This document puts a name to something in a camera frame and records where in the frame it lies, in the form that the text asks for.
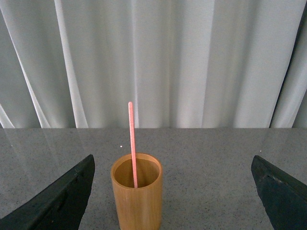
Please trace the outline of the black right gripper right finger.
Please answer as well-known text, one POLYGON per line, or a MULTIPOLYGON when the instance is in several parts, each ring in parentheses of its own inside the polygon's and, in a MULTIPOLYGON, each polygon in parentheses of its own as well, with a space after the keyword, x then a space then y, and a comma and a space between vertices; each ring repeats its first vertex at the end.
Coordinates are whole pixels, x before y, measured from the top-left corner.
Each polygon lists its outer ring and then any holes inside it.
POLYGON ((258 196, 275 230, 307 228, 307 186, 259 155, 251 172, 258 196))

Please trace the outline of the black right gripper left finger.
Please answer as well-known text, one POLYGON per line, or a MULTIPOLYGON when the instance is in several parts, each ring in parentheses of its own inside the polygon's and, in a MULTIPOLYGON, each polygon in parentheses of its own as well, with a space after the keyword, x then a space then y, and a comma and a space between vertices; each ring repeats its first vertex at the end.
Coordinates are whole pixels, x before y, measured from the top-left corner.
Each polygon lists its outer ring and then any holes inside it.
POLYGON ((77 230, 95 173, 92 154, 0 220, 2 230, 77 230))

